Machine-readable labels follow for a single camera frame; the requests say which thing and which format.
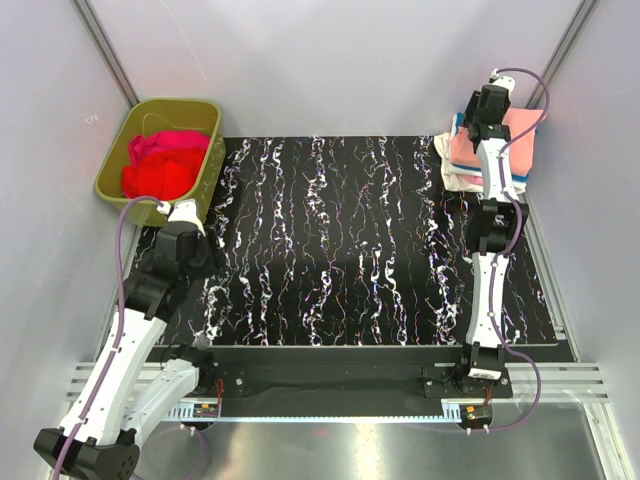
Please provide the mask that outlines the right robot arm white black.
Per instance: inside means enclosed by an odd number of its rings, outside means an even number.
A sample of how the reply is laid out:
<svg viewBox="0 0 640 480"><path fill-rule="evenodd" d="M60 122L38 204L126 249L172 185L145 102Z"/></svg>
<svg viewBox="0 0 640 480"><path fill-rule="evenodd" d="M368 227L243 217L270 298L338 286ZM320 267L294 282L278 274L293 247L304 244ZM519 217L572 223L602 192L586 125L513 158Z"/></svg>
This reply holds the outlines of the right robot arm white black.
<svg viewBox="0 0 640 480"><path fill-rule="evenodd" d="M483 181L482 200L467 232L474 274L472 314L453 374L455 388L470 397L508 382L501 325L504 282L528 216L528 208L517 200L509 159L511 133L504 123L514 85L510 77L489 81L472 94L463 119Z"/></svg>

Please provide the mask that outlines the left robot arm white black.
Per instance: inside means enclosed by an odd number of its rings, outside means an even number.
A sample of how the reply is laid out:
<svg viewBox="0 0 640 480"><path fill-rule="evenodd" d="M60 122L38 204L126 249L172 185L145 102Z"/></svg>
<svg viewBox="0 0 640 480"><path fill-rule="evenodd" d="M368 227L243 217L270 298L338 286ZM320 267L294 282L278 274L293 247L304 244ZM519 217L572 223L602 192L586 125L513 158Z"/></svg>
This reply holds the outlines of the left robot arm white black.
<svg viewBox="0 0 640 480"><path fill-rule="evenodd" d="M35 452L53 476L129 479L152 431L185 396L219 386L211 352L179 345L140 393L136 381L193 280L215 267L205 230L174 220L123 283L116 318L87 383L56 428L41 430Z"/></svg>

